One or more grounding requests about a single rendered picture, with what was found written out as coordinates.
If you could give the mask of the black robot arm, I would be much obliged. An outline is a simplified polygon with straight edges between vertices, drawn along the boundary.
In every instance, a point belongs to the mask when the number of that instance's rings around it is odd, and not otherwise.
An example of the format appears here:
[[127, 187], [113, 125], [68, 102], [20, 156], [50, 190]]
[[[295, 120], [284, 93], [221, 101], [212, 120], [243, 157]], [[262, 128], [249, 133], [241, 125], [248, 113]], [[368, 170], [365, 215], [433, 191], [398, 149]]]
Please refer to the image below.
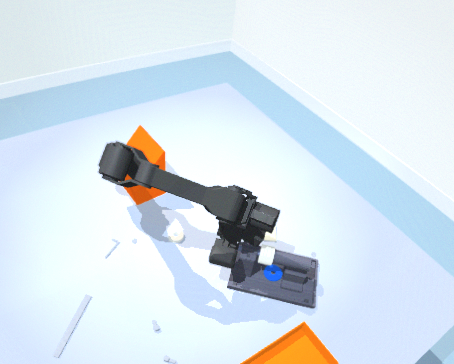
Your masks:
[[[103, 179], [119, 186], [153, 187], [203, 205], [215, 219], [242, 228], [237, 235], [240, 240], [236, 242], [241, 243], [242, 239], [258, 247], [266, 232], [273, 233], [281, 210], [257, 202], [258, 197], [251, 191], [236, 185], [201, 185], [159, 169], [159, 165], [149, 162], [145, 155], [144, 151], [117, 140], [107, 143], [98, 172]], [[125, 180], [127, 174], [132, 179]]]

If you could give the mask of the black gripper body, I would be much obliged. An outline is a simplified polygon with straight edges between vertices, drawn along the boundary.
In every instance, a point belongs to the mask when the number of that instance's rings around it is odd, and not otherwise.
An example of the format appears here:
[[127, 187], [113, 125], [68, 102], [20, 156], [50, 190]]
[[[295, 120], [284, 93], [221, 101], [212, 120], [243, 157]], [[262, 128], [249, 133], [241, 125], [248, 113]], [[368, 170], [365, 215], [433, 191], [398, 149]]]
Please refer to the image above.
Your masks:
[[219, 245], [213, 245], [208, 262], [212, 265], [223, 266], [227, 268], [233, 268], [235, 265], [237, 251], [237, 241], [240, 238], [237, 237], [240, 227], [236, 227], [224, 222], [218, 222], [219, 228], [217, 236], [221, 236]]

